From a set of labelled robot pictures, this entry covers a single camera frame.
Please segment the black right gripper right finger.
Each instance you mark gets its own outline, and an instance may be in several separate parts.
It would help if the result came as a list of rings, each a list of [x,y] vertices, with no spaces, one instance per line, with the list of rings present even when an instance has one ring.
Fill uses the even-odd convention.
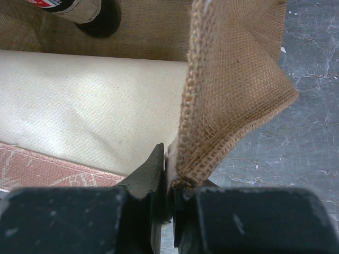
[[[334,253],[335,230],[302,188],[203,186],[174,193],[179,253]]]

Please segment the burlap canvas tote bag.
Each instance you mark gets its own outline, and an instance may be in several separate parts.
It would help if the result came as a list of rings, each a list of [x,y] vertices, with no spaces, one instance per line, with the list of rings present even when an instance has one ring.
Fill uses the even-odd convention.
[[[298,97],[278,65],[286,1],[120,1],[94,39],[1,1],[1,144],[127,177],[157,143],[197,185]]]

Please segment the red-capped beverage bottle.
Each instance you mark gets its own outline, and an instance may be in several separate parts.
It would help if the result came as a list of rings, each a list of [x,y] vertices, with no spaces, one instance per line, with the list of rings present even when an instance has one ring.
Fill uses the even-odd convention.
[[[73,22],[79,30],[93,38],[110,37],[117,31],[121,22],[121,11],[117,1],[40,0],[29,3]]]

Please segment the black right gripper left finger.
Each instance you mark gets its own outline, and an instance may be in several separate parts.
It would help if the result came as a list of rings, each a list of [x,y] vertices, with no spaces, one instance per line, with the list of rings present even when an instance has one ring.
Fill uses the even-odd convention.
[[[1,253],[159,253],[164,146],[113,187],[20,188],[1,200]]]

